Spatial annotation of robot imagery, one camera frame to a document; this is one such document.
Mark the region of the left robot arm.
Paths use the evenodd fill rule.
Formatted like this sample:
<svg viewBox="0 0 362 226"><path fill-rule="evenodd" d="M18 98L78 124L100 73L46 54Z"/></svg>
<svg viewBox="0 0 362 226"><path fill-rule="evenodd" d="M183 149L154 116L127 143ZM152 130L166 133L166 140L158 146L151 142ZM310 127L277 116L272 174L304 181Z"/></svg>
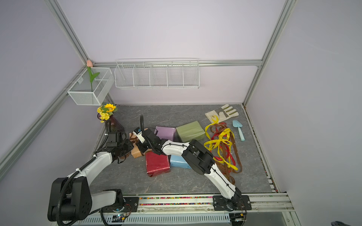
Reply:
<svg viewBox="0 0 362 226"><path fill-rule="evenodd" d="M68 226L105 207L122 210L125 200L120 189L93 194L90 185L107 166L114 161L122 163L132 150L133 144L129 139L123 138L120 132L109 132L104 145L85 165L69 176L53 182L48 220Z"/></svg>

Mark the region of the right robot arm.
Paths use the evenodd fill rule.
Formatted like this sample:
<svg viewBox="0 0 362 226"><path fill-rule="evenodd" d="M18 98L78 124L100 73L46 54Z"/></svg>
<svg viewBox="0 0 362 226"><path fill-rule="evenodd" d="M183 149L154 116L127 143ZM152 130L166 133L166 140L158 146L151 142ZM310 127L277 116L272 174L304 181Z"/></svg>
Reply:
<svg viewBox="0 0 362 226"><path fill-rule="evenodd" d="M186 143L160 139L151 130L136 128L133 134L138 138L137 147L141 151L151 150L158 155L181 156L198 174L206 176L220 191L222 197L234 206L241 204L241 191L219 170L211 152L197 140Z"/></svg>

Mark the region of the orange gift box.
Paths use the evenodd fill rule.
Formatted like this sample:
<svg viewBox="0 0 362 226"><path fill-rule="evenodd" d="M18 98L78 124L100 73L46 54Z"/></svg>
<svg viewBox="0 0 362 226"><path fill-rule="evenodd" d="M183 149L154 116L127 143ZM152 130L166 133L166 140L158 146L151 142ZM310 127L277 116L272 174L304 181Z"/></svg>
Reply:
<svg viewBox="0 0 362 226"><path fill-rule="evenodd" d="M131 155L134 157L134 158L139 158L141 156L144 156L146 152L149 152L151 151L151 149L146 149L145 151L141 151L138 147L138 144L136 147L133 147L132 151L131 151Z"/></svg>

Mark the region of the yellow ribbon of red box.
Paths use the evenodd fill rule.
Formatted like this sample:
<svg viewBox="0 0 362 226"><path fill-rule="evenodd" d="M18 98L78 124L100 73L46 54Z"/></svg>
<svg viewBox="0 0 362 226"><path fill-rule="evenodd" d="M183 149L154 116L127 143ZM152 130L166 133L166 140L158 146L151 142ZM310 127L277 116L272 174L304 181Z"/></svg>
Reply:
<svg viewBox="0 0 362 226"><path fill-rule="evenodd" d="M219 118L216 115L212 115L211 119L212 123L205 127L205 134L209 140L212 140L215 136L220 135L227 129L226 123L219 122Z"/></svg>

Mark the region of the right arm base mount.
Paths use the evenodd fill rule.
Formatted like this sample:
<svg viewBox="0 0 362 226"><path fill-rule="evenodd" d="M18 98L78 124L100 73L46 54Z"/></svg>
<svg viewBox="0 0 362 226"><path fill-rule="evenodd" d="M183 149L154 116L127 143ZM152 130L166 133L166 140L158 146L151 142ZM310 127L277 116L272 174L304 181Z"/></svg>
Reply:
<svg viewBox="0 0 362 226"><path fill-rule="evenodd" d="M221 195L213 196L213 207L215 211L250 211L252 210L249 196L242 195L235 201L226 199Z"/></svg>

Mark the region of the blue gift box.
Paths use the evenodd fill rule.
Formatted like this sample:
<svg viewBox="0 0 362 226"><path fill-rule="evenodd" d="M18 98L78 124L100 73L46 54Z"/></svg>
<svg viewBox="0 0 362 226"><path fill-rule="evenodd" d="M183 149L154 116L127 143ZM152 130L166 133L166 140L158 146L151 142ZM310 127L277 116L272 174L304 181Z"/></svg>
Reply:
<svg viewBox="0 0 362 226"><path fill-rule="evenodd" d="M170 157L170 166L171 167L178 167L184 169L191 169L189 164L184 160L182 156L171 155Z"/></svg>

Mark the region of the purple gift box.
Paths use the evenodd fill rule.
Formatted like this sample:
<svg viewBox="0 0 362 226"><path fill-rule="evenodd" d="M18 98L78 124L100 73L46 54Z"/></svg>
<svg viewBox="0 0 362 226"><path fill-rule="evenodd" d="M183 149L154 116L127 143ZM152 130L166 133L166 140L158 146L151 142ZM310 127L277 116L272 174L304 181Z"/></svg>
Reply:
<svg viewBox="0 0 362 226"><path fill-rule="evenodd" d="M160 139L175 141L176 128L156 126L156 130L157 130L156 135Z"/></svg>

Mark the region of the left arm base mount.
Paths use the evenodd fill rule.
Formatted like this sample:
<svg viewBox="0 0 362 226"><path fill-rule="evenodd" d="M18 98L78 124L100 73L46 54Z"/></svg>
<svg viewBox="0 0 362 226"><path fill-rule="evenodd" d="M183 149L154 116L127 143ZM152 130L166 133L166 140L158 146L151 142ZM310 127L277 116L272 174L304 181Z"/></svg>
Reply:
<svg viewBox="0 0 362 226"><path fill-rule="evenodd" d="M104 213L135 213L139 206L139 197L124 197L122 201L102 208Z"/></svg>

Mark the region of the green gift box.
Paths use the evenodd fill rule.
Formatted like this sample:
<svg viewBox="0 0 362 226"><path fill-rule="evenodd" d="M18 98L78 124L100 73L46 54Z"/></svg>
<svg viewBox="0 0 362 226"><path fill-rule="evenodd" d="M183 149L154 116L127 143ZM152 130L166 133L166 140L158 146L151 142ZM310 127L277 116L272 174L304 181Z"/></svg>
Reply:
<svg viewBox="0 0 362 226"><path fill-rule="evenodd" d="M176 127L176 131L182 142L190 142L193 139L202 140L206 136L198 121Z"/></svg>

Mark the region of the red gift box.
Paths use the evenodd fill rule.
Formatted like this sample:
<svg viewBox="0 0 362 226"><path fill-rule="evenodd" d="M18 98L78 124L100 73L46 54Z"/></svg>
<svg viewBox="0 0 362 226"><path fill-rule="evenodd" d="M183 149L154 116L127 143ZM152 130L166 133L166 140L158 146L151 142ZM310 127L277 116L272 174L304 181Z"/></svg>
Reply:
<svg viewBox="0 0 362 226"><path fill-rule="evenodd" d="M155 177L171 171L169 157L167 155L158 155L153 152L147 152L146 171L149 177Z"/></svg>

